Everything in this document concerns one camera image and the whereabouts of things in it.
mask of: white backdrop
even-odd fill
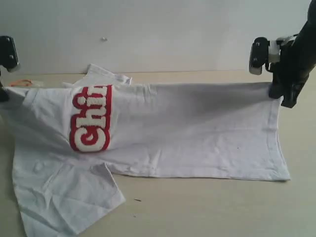
[[[238,70],[256,37],[297,33],[309,2],[2,0],[0,35],[15,38],[25,74]]]

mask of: white t-shirt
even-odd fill
[[[34,236],[76,235],[121,204],[108,169],[288,180],[277,136],[280,101],[267,96],[268,86],[8,88],[11,99],[0,110],[16,138],[13,182],[27,233],[37,219],[43,231]]]

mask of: beige tabletop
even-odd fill
[[[133,73],[134,83],[256,82],[272,76],[243,71]],[[60,87],[82,75],[9,76]],[[114,175],[126,203],[80,237],[315,237],[316,74],[293,109],[282,108],[280,142],[291,181],[156,179]],[[12,136],[0,121],[0,236],[24,237],[13,192]]]

